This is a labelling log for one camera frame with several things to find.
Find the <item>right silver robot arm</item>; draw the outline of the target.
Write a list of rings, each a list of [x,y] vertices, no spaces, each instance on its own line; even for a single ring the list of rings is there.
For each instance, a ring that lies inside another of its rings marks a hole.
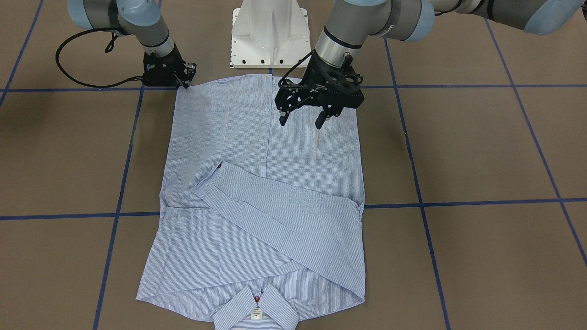
[[[155,0],[69,0],[67,8],[71,20],[84,29],[67,38],[56,51],[57,67],[71,81],[90,88],[113,88],[132,81],[147,87],[188,88],[195,77],[197,65],[182,58]],[[67,43],[92,32],[111,34],[106,53],[114,49],[117,38],[135,36],[144,49],[144,73],[107,85],[84,83],[69,75],[59,61],[61,51]]]

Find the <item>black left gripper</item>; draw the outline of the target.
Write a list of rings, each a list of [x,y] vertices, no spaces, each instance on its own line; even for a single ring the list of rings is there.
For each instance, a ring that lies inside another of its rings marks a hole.
[[[277,82],[275,104],[280,113],[281,126],[286,125],[291,111],[303,106],[357,109],[363,103],[365,97],[360,88],[363,77],[354,71],[354,57],[350,52],[344,52],[341,67],[325,62],[316,50],[304,59],[309,62],[300,82],[293,82],[288,75]],[[329,118],[323,109],[315,121],[317,130],[321,130]]]

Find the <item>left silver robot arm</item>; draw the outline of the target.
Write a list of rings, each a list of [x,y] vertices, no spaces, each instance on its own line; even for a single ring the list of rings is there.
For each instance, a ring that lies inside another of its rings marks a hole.
[[[284,75],[275,106],[284,126],[305,106],[320,107],[315,127],[364,101],[361,75],[352,64],[369,36],[415,42],[431,31],[436,17],[472,14],[534,35],[548,35],[565,25],[584,0],[336,0],[300,82]]]

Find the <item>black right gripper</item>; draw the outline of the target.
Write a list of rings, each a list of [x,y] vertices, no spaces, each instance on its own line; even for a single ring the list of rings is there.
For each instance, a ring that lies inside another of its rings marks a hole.
[[[178,50],[166,56],[144,53],[141,81],[147,87],[188,88],[196,75],[197,65],[186,63]]]

